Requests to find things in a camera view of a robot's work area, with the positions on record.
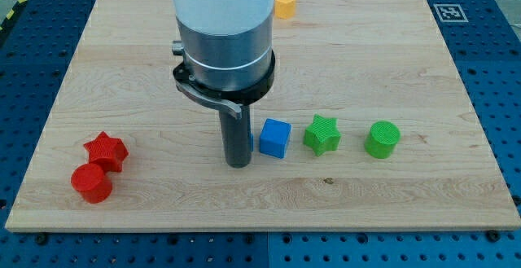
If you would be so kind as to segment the black clamp ring with lever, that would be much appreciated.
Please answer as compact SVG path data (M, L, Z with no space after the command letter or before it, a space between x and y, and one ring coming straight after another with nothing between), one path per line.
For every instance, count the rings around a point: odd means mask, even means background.
M184 63L173 70L177 90L188 99L219 112L224 112L236 120L242 118L242 107L262 99L272 88L275 76L276 57L271 52L269 67L265 75L254 85L236 91L209 89L196 82Z

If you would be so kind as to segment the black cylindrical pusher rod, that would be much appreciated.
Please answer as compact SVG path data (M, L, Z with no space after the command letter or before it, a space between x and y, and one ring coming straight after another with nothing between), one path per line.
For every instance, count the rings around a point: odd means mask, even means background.
M247 166L252 158L250 108L242 106L240 119L220 112L221 135L227 164L234 168Z

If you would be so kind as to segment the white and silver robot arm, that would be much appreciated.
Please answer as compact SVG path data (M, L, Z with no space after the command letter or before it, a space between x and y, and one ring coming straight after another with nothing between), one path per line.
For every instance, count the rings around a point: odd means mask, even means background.
M252 158L250 104L274 82L274 0L173 0L182 57L173 70L177 89L218 111L227 164Z

